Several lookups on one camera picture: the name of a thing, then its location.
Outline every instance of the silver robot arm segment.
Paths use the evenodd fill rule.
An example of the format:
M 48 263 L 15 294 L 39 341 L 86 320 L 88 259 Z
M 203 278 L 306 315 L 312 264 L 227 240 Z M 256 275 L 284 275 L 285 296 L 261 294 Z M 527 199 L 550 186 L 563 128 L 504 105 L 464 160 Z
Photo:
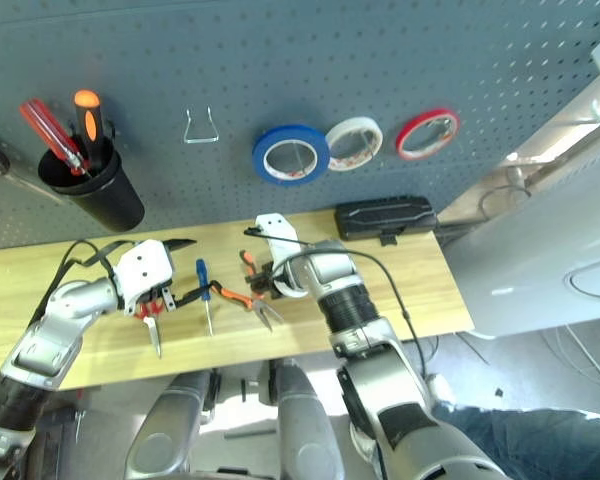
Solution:
M 30 325 L 0 369 L 0 479 L 24 453 L 35 424 L 82 347 L 82 335 L 103 314 L 133 315 L 141 295 L 169 282 L 173 266 L 162 242 L 127 251 L 113 278 L 74 281 L 53 292 L 42 319 Z
M 326 318 L 333 350 L 344 360 L 338 380 L 351 421 L 378 442 L 388 480 L 506 479 L 462 432 L 433 417 L 423 379 L 378 314 L 353 260 L 321 248 L 344 250 L 336 241 L 309 245 L 285 262 L 287 276 L 311 293 Z

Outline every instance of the wooden table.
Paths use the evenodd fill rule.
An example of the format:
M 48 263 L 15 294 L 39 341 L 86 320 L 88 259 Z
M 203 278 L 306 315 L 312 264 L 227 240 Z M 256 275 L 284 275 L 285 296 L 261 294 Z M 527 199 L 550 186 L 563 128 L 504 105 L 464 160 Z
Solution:
M 288 216 L 298 237 L 306 241 L 337 238 L 333 211 Z M 195 260 L 203 257 L 209 278 L 241 293 L 249 291 L 241 249 L 251 251 L 258 264 L 271 260 L 265 240 L 246 237 L 242 231 L 253 219 L 176 228 L 148 233 L 121 234 L 94 240 L 103 246 L 115 238 L 141 240 L 193 238 L 196 245 L 173 253 L 176 274 L 172 292 L 195 288 Z M 50 283 L 58 262 L 71 242 L 0 250 L 0 366 L 24 331 L 31 314 Z M 398 237 L 398 246 L 381 247 L 378 240 L 347 242 L 347 247 L 376 255 L 394 276 L 419 336 L 473 328 L 469 313 L 432 233 Z M 121 252 L 110 259 L 117 263 Z M 75 256 L 92 252 L 83 246 Z M 410 338 L 398 304 L 380 269 L 355 258 L 378 311 L 388 317 L 402 339 Z M 71 269 L 65 281 L 102 277 L 100 266 Z M 284 316 L 284 325 L 272 322 L 270 333 L 250 312 L 217 295 L 211 308 L 215 336 L 207 335 L 204 305 L 194 302 L 159 318 L 162 359 L 158 359 L 146 326 L 134 317 L 115 313 L 100 317 L 85 333 L 84 345 L 62 389 L 152 377 L 207 367 L 324 351 L 329 332 L 316 302 L 309 298 L 270 302 Z

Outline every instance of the black pen holder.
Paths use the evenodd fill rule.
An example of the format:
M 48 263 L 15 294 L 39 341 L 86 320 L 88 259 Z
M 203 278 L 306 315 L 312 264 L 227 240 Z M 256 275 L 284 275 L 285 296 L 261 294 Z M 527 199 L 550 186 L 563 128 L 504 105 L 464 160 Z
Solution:
M 70 199 L 109 230 L 123 232 L 137 226 L 144 206 L 122 169 L 120 154 L 104 139 L 101 171 L 74 176 L 51 150 L 38 164 L 38 176 L 54 192 Z

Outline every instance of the pegboard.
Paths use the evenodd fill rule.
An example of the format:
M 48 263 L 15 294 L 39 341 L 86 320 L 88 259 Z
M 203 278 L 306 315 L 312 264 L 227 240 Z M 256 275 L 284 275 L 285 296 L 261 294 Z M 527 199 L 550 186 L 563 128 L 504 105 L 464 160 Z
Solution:
M 73 93 L 97 91 L 146 207 L 140 231 L 406 193 L 441 210 L 591 82 L 599 41 L 600 0 L 0 0 L 0 137 L 35 180 L 45 147 L 18 105 L 41 98 L 67 124 Z M 185 109 L 204 129 L 207 105 L 220 141 L 184 144 Z M 458 113 L 457 138 L 401 160 L 401 126 L 438 106 Z M 266 129 L 359 115 L 385 134 L 364 167 L 297 187 L 253 171 Z M 0 181 L 0 248 L 108 233 Z

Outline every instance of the blue jeans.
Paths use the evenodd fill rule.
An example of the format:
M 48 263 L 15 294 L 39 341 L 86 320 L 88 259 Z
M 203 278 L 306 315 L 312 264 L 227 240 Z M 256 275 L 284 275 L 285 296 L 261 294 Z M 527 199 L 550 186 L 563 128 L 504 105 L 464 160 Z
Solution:
M 600 480 L 600 418 L 568 410 L 482 410 L 440 403 L 439 420 L 469 437 L 514 480 Z

